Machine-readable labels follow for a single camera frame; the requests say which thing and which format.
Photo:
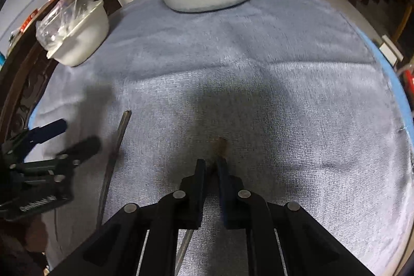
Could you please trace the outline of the dark carved wooden sideboard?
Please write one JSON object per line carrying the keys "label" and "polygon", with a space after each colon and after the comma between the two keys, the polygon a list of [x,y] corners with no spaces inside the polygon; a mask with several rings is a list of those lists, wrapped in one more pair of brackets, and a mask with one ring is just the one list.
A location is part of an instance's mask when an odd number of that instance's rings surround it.
{"label": "dark carved wooden sideboard", "polygon": [[[34,18],[42,20],[60,0],[47,3]],[[118,0],[103,0],[108,15],[118,11]],[[28,127],[29,117],[46,89],[57,62],[46,57],[31,23],[14,43],[1,69],[1,142]]]}

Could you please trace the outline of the small white step stool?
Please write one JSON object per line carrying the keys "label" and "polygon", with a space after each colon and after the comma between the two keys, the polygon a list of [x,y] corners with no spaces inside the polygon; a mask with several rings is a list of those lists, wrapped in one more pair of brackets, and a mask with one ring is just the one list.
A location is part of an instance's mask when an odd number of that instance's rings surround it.
{"label": "small white step stool", "polygon": [[403,61],[402,53],[387,35],[382,35],[381,40],[382,42],[379,46],[380,52],[384,55],[387,61],[395,67],[399,62]]}

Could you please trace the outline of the grey table cloth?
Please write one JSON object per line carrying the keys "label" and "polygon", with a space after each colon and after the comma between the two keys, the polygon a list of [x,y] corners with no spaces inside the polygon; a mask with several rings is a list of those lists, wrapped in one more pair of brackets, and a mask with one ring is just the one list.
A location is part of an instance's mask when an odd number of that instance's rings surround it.
{"label": "grey table cloth", "polygon": [[102,151],[77,169],[74,200],[43,215],[51,267],[96,227],[108,155],[132,116],[104,219],[173,192],[219,138],[246,188],[301,204],[376,275],[391,275],[413,226],[413,121],[376,46],[322,0],[250,0],[184,14],[162,0],[114,13],[83,64],[59,65],[33,124],[67,131],[31,160],[90,136]]}

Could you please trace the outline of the white bowl with plastic bag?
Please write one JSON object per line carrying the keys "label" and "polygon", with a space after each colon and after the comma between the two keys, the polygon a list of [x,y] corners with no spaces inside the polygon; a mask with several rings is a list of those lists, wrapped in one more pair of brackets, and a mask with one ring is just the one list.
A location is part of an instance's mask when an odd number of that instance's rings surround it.
{"label": "white bowl with plastic bag", "polygon": [[103,0],[60,0],[36,23],[36,39],[46,57],[70,67],[92,56],[108,33]]}

